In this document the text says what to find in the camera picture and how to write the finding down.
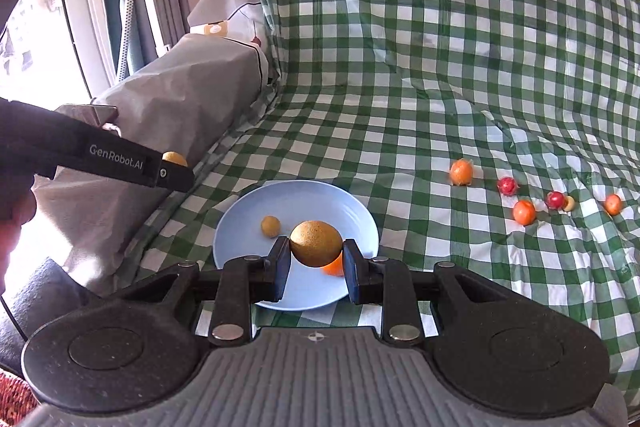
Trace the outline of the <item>person's left hand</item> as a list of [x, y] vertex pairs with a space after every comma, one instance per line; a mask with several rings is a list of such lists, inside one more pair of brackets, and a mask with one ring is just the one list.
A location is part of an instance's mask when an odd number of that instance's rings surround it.
[[1, 177], [1, 291], [6, 289], [4, 278], [9, 268], [10, 254], [20, 240], [22, 226], [36, 214], [37, 203], [32, 184], [32, 174]]

